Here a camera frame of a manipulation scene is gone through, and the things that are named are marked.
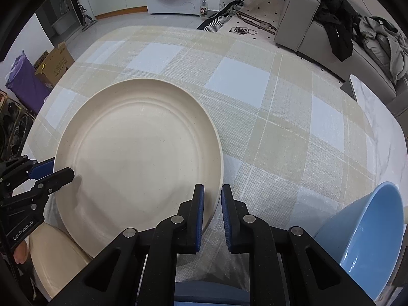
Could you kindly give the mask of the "person's left hand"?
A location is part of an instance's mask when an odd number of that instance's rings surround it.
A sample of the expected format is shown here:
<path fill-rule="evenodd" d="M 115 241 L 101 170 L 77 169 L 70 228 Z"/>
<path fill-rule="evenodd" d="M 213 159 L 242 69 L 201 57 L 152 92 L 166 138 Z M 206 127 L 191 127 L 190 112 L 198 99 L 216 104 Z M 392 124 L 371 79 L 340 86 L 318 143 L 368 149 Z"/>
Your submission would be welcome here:
<path fill-rule="evenodd" d="M 29 255 L 28 245 L 25 240 L 15 249 L 14 251 L 14 260 L 17 264 L 24 264 Z"/>

